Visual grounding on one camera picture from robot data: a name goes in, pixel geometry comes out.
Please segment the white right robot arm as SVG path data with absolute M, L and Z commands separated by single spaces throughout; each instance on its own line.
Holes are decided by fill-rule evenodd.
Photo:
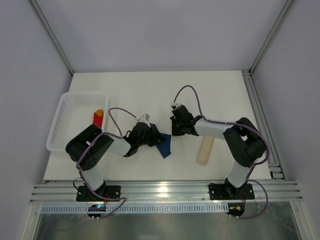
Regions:
M 253 199 L 248 184 L 249 173 L 255 162 L 268 150 L 267 143 L 246 117 L 236 122 L 223 123 L 209 120 L 203 116 L 193 116 L 180 103 L 171 105 L 171 133 L 174 137 L 193 135 L 213 137 L 226 141 L 234 159 L 232 170 L 223 184 L 209 184 L 211 200 L 240 200 L 242 197 Z

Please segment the beige cutlery tray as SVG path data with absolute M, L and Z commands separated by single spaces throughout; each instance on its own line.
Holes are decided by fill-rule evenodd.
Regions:
M 197 155 L 197 159 L 196 159 L 196 162 L 199 165 L 201 166 L 207 165 L 214 141 L 215 141 L 215 138 L 212 136 L 203 137 L 200 148 L 199 148 L 199 152 Z

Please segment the blue paper napkin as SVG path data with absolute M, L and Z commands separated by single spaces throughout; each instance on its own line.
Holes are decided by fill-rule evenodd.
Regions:
M 163 138 L 163 140 L 161 140 L 160 143 L 156 144 L 156 147 L 161 156 L 165 159 L 171 155 L 172 136 L 170 134 L 160 132 L 156 125 L 154 125 L 154 129 Z

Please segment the aluminium side rail right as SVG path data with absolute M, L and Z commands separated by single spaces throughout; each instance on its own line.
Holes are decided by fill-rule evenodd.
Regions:
M 267 115 L 264 111 L 262 100 L 254 83 L 254 79 L 249 70 L 243 70 L 242 77 L 248 93 L 257 128 L 265 137 L 270 147 L 270 156 L 267 163 L 269 171 L 271 172 L 271 178 L 274 180 L 287 181 L 285 171 L 281 163 L 281 154 L 272 134 L 271 126 L 267 121 Z

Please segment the red bottle orange cap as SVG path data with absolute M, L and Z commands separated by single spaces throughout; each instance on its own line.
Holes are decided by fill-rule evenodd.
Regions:
M 103 125 L 103 119 L 104 119 L 104 111 L 102 109 L 98 109 L 94 114 L 93 114 L 93 121 L 92 123 L 96 126 L 98 126 L 100 129 L 102 128 Z

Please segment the aluminium frame post left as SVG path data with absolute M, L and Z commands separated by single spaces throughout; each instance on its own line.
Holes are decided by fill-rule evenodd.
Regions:
M 53 44 L 55 51 L 59 55 L 64 66 L 68 70 L 69 74 L 71 76 L 73 76 L 75 74 L 75 71 L 74 71 L 70 61 L 68 60 L 67 55 L 65 54 L 65 51 L 63 50 L 58 38 L 56 37 L 56 34 L 54 33 L 49 21 L 47 20 L 47 17 L 45 16 L 45 13 L 43 12 L 40 4 L 38 3 L 37 0 L 27 0 L 27 2 L 30 4 L 33 12 L 35 13 L 41 26 L 43 27 L 45 33 L 47 34 L 48 39 Z

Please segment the aluminium table edge rail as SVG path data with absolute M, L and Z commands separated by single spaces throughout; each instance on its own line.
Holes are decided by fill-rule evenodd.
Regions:
M 303 196 L 295 181 L 259 180 L 270 202 L 302 201 Z M 210 203 L 210 181 L 108 181 L 120 186 L 120 196 L 130 204 L 142 203 Z M 57 180 L 36 184 L 31 193 L 31 204 L 74 203 L 76 189 L 72 181 Z

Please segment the aluminium frame post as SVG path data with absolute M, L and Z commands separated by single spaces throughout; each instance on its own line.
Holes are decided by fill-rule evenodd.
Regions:
M 261 45 L 250 69 L 248 70 L 249 74 L 252 75 L 257 67 L 259 66 L 260 62 L 262 61 L 263 57 L 267 53 L 268 49 L 272 45 L 274 39 L 276 38 L 278 32 L 280 31 L 282 25 L 284 24 L 286 18 L 290 14 L 293 6 L 295 5 L 296 0 L 286 0 L 281 7 L 279 13 L 277 14 L 270 30 L 268 31 L 263 44 Z
M 67 55 L 65 54 L 65 51 L 63 50 L 58 38 L 56 37 L 56 34 L 54 33 L 49 21 L 47 20 L 47 17 L 45 16 L 45 13 L 43 12 L 40 4 L 38 3 L 37 0 L 27 0 L 27 2 L 30 4 L 33 12 L 35 13 L 41 26 L 43 27 L 45 33 L 47 34 L 48 39 L 53 44 L 55 51 L 59 55 L 64 66 L 68 70 L 69 74 L 71 76 L 73 76 L 75 74 L 75 71 L 74 71 L 70 61 L 68 60 Z

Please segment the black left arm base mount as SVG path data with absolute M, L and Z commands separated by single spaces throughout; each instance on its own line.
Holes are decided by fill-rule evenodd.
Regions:
M 93 194 L 85 185 L 79 186 L 77 190 L 77 202 L 102 202 L 105 198 L 117 199 L 121 197 L 120 185 L 102 185 Z

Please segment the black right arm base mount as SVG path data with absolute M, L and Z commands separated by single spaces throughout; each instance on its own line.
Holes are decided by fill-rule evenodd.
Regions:
M 210 183 L 208 185 L 210 200 L 227 201 L 227 200 L 254 200 L 255 194 L 253 186 L 245 183 L 239 188 L 222 183 Z

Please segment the white plastic basket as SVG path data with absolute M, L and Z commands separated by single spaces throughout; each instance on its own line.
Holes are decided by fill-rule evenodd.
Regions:
M 109 96 L 99 91 L 64 93 L 58 102 L 46 141 L 50 152 L 64 152 L 75 136 L 93 123 L 94 113 L 103 110 L 102 127 L 105 127 Z

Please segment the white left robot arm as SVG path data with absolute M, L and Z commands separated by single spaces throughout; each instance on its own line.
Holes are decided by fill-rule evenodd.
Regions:
M 78 201 L 89 197 L 94 200 L 116 201 L 108 193 L 108 187 L 100 173 L 98 162 L 110 152 L 129 158 L 138 152 L 142 146 L 154 147 L 166 143 L 168 140 L 160 133 L 155 124 L 138 122 L 125 136 L 115 136 L 103 132 L 95 124 L 89 125 L 65 147 L 66 153 L 76 163 L 76 169 L 83 186 L 79 187 Z

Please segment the aluminium frame post right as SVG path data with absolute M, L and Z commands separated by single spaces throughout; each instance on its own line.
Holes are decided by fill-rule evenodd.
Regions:
M 272 45 L 274 39 L 276 38 L 278 32 L 280 31 L 282 25 L 284 24 L 286 18 L 290 14 L 293 6 L 295 5 L 296 0 L 286 0 L 281 7 L 279 13 L 277 14 L 270 30 L 268 31 L 263 44 L 261 45 L 250 69 L 248 70 L 249 74 L 252 75 L 257 67 L 259 66 L 260 62 L 262 61 L 263 57 L 267 53 L 268 49 Z

